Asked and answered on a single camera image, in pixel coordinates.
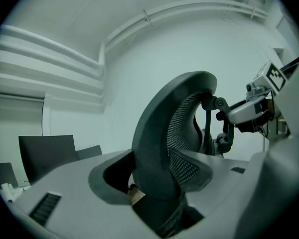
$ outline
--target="wall molding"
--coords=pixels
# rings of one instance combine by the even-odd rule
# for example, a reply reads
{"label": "wall molding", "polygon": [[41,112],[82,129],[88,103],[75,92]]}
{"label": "wall molding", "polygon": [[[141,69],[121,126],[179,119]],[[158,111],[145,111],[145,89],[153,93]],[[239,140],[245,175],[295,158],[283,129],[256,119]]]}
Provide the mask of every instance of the wall molding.
{"label": "wall molding", "polygon": [[106,39],[106,52],[142,28],[148,25],[155,27],[153,23],[157,21],[183,13],[203,10],[235,11],[248,14],[251,18],[267,17],[267,13],[256,6],[232,0],[182,0],[172,2],[150,10],[144,10],[143,13],[114,30]]}
{"label": "wall molding", "polygon": [[51,114],[52,96],[45,94],[42,109],[42,136],[50,136],[50,114]]}
{"label": "wall molding", "polygon": [[15,53],[18,55],[22,55],[22,56],[34,58],[34,59],[37,59],[37,60],[40,60],[43,62],[47,62],[52,65],[60,66],[65,69],[69,69],[73,72],[79,72],[88,77],[93,77],[96,80],[102,79],[102,71],[100,71],[100,70],[95,70],[95,69],[88,70],[83,67],[78,67],[78,66],[75,66],[75,65],[65,61],[65,60],[44,54],[42,52],[35,51],[33,49],[21,47],[21,46],[18,46],[18,45],[9,43],[9,42],[0,41],[0,50],[8,51],[8,52]]}
{"label": "wall molding", "polygon": [[48,38],[2,25],[0,28],[0,90],[40,91],[53,96],[103,105],[105,45],[99,61]]}
{"label": "wall molding", "polygon": [[10,25],[2,25],[0,27],[0,34],[2,35],[7,35],[7,36],[11,36],[11,37],[15,37],[18,39],[22,39],[28,42],[32,42],[35,44],[38,44],[42,47],[48,48],[50,50],[53,50],[57,53],[63,54],[69,58],[72,58],[74,60],[77,60],[91,68],[95,68],[95,69],[102,69],[105,64],[105,54],[104,54],[104,45],[101,45],[101,49],[100,49],[100,53],[99,53],[99,62],[88,58],[84,55],[82,55],[81,53],[67,47],[64,46],[58,42],[52,41],[48,38],[45,38],[41,35],[29,32],[27,30],[15,27],[15,26],[10,26]]}

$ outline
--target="black chair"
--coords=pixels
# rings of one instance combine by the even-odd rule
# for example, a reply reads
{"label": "black chair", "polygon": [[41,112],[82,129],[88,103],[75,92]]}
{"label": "black chair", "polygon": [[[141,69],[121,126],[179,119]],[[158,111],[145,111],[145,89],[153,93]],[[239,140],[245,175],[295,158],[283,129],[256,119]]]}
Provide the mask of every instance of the black chair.
{"label": "black chair", "polygon": [[167,83],[144,110],[132,144],[133,178],[148,196],[160,201],[179,197],[179,185],[170,172],[169,150],[201,149],[203,134],[195,113],[204,96],[215,93],[216,86],[216,77],[208,72],[185,73]]}
{"label": "black chair", "polygon": [[61,165],[78,160],[72,135],[19,136],[19,147],[30,183]]}
{"label": "black chair", "polygon": [[102,155],[101,147],[99,145],[76,151],[78,160],[87,159],[99,155]]}
{"label": "black chair", "polygon": [[0,163],[0,188],[4,183],[9,183],[14,188],[18,187],[11,163]]}

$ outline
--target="vent grille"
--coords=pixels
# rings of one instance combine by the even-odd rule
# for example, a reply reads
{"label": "vent grille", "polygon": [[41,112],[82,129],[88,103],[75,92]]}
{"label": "vent grille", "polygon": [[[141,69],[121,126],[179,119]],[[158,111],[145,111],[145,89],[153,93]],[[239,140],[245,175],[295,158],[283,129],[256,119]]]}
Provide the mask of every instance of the vent grille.
{"label": "vent grille", "polygon": [[172,172],[178,185],[182,185],[195,177],[198,173],[198,167],[190,164],[174,152],[170,154],[170,171]]}
{"label": "vent grille", "polygon": [[198,93],[189,97],[180,105],[171,118],[167,131],[168,156],[170,148],[181,148],[194,151],[188,144],[189,141],[187,140],[185,129],[193,107],[199,102],[201,102],[201,94]]}
{"label": "vent grille", "polygon": [[60,201],[60,198],[61,196],[47,193],[40,203],[34,208],[30,217],[40,225],[44,226],[57,203]]}
{"label": "vent grille", "polygon": [[234,171],[234,172],[237,172],[237,173],[244,173],[245,172],[244,168],[241,168],[241,167],[238,167],[238,166],[232,168],[231,170]]}

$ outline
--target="ceiling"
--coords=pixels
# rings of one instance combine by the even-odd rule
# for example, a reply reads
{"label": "ceiling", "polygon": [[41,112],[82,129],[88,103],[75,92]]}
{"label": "ceiling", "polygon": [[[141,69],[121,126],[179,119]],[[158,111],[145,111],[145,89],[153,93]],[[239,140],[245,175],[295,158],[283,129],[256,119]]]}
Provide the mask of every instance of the ceiling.
{"label": "ceiling", "polygon": [[5,24],[66,45],[97,60],[101,42],[145,9],[178,0],[21,0]]}

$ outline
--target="chair backrest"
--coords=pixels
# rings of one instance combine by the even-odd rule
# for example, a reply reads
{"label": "chair backrest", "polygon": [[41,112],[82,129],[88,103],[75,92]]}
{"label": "chair backrest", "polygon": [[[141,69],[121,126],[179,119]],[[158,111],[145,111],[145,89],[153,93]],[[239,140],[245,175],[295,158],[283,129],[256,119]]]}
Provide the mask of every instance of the chair backrest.
{"label": "chair backrest", "polygon": [[14,188],[18,187],[11,163],[0,163],[0,188],[4,183],[9,183]]}
{"label": "chair backrest", "polygon": [[82,160],[90,157],[96,157],[99,155],[102,155],[101,147],[99,145],[76,151],[76,156],[78,160]]}
{"label": "chair backrest", "polygon": [[77,161],[72,135],[19,136],[19,146],[30,183],[61,165]]}
{"label": "chair backrest", "polygon": [[179,186],[169,170],[169,149],[199,151],[202,137],[195,112],[204,95],[213,95],[216,87],[216,77],[208,72],[185,73],[166,84],[144,110],[132,150],[133,178],[145,194],[161,201],[179,196]]}

